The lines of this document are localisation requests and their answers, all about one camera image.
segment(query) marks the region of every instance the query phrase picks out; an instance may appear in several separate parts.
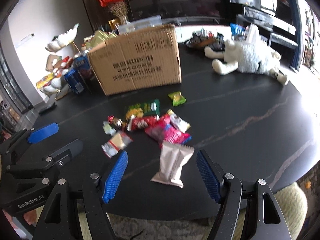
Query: transparent plastic container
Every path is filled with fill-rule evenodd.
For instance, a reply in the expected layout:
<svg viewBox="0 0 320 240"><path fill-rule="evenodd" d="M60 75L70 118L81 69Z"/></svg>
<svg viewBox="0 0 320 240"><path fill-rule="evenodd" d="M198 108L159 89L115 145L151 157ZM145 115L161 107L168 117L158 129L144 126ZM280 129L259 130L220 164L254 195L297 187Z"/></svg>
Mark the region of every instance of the transparent plastic container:
<svg viewBox="0 0 320 240"><path fill-rule="evenodd" d="M160 15L134 21L126 25L119 25L117 28L118 28L119 34L124 34L124 33L134 32L136 30L140 30L146 27L154 27L158 25L162 25L162 20Z"/></svg>

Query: vase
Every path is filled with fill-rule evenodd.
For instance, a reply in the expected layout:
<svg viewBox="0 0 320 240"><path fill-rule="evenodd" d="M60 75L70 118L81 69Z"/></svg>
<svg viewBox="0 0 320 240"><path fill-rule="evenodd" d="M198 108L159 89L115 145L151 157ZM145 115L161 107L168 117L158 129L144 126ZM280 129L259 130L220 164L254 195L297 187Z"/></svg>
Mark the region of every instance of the vase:
<svg viewBox="0 0 320 240"><path fill-rule="evenodd" d="M130 22L127 20L126 16L121 16L120 18L121 25L129 24Z"/></svg>

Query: plush toy leg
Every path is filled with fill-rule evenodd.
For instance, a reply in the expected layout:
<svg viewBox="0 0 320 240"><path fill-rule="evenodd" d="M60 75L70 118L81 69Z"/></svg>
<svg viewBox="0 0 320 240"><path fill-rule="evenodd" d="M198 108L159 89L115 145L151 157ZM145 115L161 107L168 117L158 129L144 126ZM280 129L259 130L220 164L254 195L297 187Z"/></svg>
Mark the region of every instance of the plush toy leg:
<svg viewBox="0 0 320 240"><path fill-rule="evenodd" d="M204 54L208 58L220 58L223 59L224 52L215 52L210 47L204 48Z"/></svg>
<svg viewBox="0 0 320 240"><path fill-rule="evenodd" d="M278 80L281 84L284 86L288 84L289 78L287 75L283 75L277 71L275 71L273 68L269 70L269 75Z"/></svg>
<svg viewBox="0 0 320 240"><path fill-rule="evenodd" d="M226 75L233 71L235 71L238 68L238 62L233 61L227 64L223 64L220 60L215 59L212 62L212 67L215 72L217 72L220 75Z"/></svg>

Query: dark wood panel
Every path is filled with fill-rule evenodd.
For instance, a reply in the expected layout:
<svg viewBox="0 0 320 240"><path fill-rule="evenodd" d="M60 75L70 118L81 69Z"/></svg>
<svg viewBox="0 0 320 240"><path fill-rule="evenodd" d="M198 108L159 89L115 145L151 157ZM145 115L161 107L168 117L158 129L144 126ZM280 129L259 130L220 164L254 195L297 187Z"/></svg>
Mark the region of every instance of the dark wood panel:
<svg viewBox="0 0 320 240"><path fill-rule="evenodd" d="M99 26L105 26L108 21L116 18L108 12L107 7L101 7L97 0L83 0L89 20L93 30L97 30Z"/></svg>

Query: black table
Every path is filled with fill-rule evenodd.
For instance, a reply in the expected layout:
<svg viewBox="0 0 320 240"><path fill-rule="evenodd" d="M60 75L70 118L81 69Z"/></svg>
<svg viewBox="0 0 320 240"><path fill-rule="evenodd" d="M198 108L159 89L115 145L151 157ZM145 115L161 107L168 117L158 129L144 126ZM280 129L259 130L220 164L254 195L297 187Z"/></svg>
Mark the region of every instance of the black table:
<svg viewBox="0 0 320 240"><path fill-rule="evenodd" d="M131 91L107 97L101 90L90 95L70 94L57 108L38 118L35 128L59 124L57 134L33 145L21 159L32 162L79 138L83 152L63 167L60 177L81 189L85 176L110 160L101 145L110 139L102 129L108 115L122 117L125 105L158 98L161 114L172 108L167 94L181 90L187 103L174 112L191 124L188 145L205 149L211 159L239 179L265 179L273 192L293 183L319 161L312 114L289 82L255 74L219 76L203 52L179 45L182 84ZM182 170L184 188L150 179L159 170L160 148L144 131L130 134L129 162L116 196L106 205L110 213L149 220L188 220L217 214L196 167L195 155Z"/></svg>

